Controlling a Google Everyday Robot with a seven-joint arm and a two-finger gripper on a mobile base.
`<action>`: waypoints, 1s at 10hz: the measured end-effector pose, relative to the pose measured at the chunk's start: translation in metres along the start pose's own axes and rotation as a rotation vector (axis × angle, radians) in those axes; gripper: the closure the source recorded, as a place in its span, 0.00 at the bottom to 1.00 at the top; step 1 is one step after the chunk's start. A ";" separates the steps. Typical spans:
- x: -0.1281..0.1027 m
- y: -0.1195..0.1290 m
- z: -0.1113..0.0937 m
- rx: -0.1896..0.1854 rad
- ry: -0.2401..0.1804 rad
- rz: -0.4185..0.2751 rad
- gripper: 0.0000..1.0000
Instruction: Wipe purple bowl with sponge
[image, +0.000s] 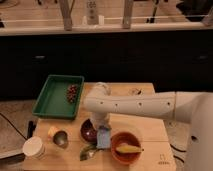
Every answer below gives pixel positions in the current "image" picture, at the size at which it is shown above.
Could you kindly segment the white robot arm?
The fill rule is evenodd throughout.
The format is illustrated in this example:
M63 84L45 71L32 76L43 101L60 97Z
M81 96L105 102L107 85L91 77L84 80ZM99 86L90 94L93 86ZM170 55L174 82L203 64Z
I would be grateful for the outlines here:
M184 171L213 171L213 92L160 92L114 96L96 83L84 98L93 125L104 125L109 113L189 123Z

